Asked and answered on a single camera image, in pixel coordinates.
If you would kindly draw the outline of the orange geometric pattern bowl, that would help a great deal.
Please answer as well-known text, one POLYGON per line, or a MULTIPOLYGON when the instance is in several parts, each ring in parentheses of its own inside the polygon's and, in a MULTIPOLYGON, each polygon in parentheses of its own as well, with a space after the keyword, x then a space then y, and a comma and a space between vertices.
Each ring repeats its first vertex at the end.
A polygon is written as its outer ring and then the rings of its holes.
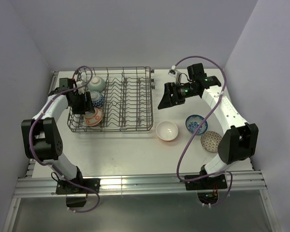
POLYGON ((90 93, 92 105, 96 108, 102 108, 104 105, 104 96, 97 91, 90 93))

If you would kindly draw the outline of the orange floral pattern bowl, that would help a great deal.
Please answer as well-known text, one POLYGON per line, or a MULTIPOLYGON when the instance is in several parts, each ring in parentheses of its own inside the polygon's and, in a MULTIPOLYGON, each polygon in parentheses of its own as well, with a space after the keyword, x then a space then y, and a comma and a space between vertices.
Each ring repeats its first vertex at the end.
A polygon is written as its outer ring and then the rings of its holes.
POLYGON ((94 108, 95 112, 85 112, 84 121, 87 126, 97 126, 103 119, 103 111, 100 108, 94 108))

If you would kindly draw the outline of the pale green bowl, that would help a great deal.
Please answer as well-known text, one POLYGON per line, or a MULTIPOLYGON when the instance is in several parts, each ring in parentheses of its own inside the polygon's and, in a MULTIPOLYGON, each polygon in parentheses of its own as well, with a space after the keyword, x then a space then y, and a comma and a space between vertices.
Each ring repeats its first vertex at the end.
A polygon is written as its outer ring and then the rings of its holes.
POLYGON ((91 81, 87 85, 88 91, 103 92, 106 87, 106 82, 99 76, 92 77, 91 81))

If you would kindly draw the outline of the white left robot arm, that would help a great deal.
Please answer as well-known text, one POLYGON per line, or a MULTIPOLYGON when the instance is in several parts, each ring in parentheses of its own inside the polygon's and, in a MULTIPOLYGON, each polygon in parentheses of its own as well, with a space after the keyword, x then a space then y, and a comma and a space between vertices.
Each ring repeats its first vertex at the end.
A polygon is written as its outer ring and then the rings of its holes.
POLYGON ((61 78, 59 87, 50 92, 42 110, 32 119, 23 120, 21 130, 26 156, 40 165, 50 167, 60 180, 67 181, 73 193, 84 189, 80 169, 63 154, 63 141, 57 121, 65 109, 70 107, 75 114, 95 114, 89 92, 78 93, 76 81, 61 78))

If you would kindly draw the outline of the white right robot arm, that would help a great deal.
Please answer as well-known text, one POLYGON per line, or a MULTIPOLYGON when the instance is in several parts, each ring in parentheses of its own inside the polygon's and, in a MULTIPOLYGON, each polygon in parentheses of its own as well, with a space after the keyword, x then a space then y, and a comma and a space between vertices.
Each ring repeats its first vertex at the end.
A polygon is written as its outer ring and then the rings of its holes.
POLYGON ((188 82, 182 84, 181 72, 171 67, 169 75, 175 82, 164 85, 164 94, 158 109, 179 106, 190 97, 199 96, 211 108, 210 114, 218 119, 223 137, 219 142, 217 155, 202 167, 200 184, 208 189, 216 183, 216 175, 223 173, 233 163, 246 160, 255 154, 259 129, 255 123, 249 124, 235 109, 221 83, 215 76, 207 76, 201 63, 188 66, 188 82))

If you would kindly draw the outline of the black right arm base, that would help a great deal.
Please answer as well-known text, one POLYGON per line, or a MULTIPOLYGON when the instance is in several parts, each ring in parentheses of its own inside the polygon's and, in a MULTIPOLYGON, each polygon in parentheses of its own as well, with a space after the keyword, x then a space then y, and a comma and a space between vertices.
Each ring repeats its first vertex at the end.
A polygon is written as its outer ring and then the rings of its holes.
POLYGON ((209 176, 185 183, 186 190, 219 190, 227 189, 227 180, 224 174, 209 176))

